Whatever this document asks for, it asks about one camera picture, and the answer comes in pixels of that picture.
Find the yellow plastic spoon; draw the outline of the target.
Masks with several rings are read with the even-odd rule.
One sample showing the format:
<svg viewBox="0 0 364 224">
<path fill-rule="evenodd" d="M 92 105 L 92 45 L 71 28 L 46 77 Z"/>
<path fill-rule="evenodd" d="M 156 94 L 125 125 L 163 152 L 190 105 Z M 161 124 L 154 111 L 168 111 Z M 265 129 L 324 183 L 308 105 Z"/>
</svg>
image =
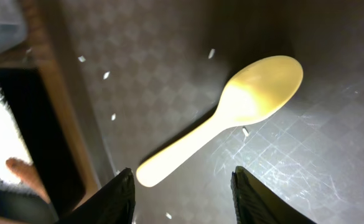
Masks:
<svg viewBox="0 0 364 224">
<path fill-rule="evenodd" d="M 222 131 L 269 118 L 293 97 L 302 79 L 302 65 L 285 55 L 246 66 L 226 83 L 210 118 L 137 168 L 138 182 L 153 187 Z"/>
</svg>

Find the orange carrot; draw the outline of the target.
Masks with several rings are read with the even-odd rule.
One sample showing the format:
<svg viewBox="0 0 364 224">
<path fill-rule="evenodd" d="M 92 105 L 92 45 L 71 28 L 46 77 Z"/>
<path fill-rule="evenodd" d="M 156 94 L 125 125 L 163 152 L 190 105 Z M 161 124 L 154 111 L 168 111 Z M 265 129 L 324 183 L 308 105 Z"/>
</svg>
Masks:
<svg viewBox="0 0 364 224">
<path fill-rule="evenodd" d="M 43 201 L 50 203 L 51 199 L 33 164 L 28 164 L 21 159 L 11 157 L 6 160 L 7 168 L 23 183 L 29 186 Z"/>
</svg>

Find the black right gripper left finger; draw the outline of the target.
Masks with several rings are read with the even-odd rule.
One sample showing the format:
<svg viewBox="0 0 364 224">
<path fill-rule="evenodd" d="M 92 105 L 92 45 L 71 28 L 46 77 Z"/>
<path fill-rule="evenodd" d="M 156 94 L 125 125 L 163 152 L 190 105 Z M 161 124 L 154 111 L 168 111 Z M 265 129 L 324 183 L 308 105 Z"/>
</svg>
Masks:
<svg viewBox="0 0 364 224">
<path fill-rule="evenodd" d="M 132 224 L 135 205 L 133 172 L 125 168 L 57 224 Z"/>
</svg>

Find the white rice pile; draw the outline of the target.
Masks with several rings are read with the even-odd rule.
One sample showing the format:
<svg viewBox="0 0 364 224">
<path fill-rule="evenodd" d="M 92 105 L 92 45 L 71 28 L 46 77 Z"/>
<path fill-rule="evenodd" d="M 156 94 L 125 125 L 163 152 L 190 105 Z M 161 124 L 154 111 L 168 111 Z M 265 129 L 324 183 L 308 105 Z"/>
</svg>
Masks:
<svg viewBox="0 0 364 224">
<path fill-rule="evenodd" d="M 32 163 L 27 146 L 0 87 L 0 183 L 17 185 L 21 183 L 6 166 L 9 158 Z"/>
</svg>

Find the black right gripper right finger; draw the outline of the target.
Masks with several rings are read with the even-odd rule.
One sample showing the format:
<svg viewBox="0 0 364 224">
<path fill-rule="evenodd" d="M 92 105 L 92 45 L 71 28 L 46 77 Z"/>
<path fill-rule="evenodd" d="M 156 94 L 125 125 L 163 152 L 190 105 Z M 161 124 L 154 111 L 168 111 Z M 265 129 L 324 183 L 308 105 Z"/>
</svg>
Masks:
<svg viewBox="0 0 364 224">
<path fill-rule="evenodd" d="M 237 224 L 314 224 L 242 166 L 230 184 Z"/>
</svg>

